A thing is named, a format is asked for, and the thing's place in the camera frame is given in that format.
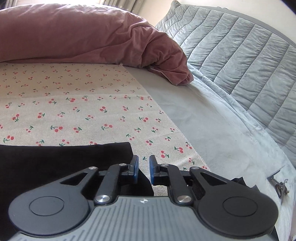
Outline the black pants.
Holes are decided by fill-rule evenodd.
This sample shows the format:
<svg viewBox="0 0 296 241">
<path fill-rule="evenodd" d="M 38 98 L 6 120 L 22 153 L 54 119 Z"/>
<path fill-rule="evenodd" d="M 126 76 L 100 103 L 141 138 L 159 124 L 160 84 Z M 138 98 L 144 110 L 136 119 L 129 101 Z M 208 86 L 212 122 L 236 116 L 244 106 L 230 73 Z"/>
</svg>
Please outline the black pants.
<svg viewBox="0 0 296 241">
<path fill-rule="evenodd" d="M 8 208 L 20 194 L 90 166 L 100 171 L 133 157 L 129 143 L 72 147 L 1 146 L 1 240 L 16 229 Z"/>
</svg>

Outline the grey bed sheet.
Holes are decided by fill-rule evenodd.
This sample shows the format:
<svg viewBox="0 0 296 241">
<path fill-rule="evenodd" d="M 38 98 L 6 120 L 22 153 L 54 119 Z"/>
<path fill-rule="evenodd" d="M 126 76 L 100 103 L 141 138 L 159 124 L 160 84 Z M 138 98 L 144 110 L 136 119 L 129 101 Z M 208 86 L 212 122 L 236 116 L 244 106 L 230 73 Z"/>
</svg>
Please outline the grey bed sheet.
<svg viewBox="0 0 296 241">
<path fill-rule="evenodd" d="M 193 81 L 174 86 L 144 69 L 128 71 L 147 90 L 193 145 L 211 172 L 227 179 L 242 177 L 257 186 L 278 205 L 276 231 L 280 240 L 290 240 L 295 208 L 295 168 L 263 127 L 230 95 L 200 71 L 191 68 Z M 277 171 L 290 191 L 283 202 L 267 177 Z"/>
</svg>

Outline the pink duvet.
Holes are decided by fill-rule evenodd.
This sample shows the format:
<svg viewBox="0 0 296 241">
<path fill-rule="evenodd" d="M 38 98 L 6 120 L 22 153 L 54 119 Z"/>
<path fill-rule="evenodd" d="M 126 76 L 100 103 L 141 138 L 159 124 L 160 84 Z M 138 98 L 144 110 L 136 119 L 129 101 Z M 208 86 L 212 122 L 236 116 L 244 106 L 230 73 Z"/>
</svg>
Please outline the pink duvet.
<svg viewBox="0 0 296 241">
<path fill-rule="evenodd" d="M 173 85 L 193 80 L 181 47 L 144 18 L 110 6 L 36 4 L 1 10 L 1 61 L 147 67 Z"/>
</svg>

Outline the grey quilted headboard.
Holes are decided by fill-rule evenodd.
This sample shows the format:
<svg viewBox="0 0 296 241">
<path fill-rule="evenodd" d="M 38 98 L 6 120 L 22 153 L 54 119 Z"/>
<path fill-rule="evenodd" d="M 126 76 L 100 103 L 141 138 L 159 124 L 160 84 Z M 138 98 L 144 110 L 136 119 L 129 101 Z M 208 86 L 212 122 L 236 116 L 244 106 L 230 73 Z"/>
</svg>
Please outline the grey quilted headboard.
<svg viewBox="0 0 296 241">
<path fill-rule="evenodd" d="M 188 63 L 232 96 L 295 162 L 295 43 L 271 26 L 222 8 L 173 1 L 156 28 Z"/>
</svg>

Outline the cherry print cloth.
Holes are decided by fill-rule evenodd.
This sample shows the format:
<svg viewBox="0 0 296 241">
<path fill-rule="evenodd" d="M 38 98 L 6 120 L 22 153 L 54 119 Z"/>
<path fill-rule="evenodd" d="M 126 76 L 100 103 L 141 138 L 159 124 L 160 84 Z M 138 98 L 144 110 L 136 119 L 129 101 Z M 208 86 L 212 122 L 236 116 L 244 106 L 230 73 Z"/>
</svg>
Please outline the cherry print cloth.
<svg viewBox="0 0 296 241">
<path fill-rule="evenodd" d="M 188 171 L 207 164 L 145 88 L 121 65 L 1 63 L 1 143 L 87 146 L 128 142 Z"/>
</svg>

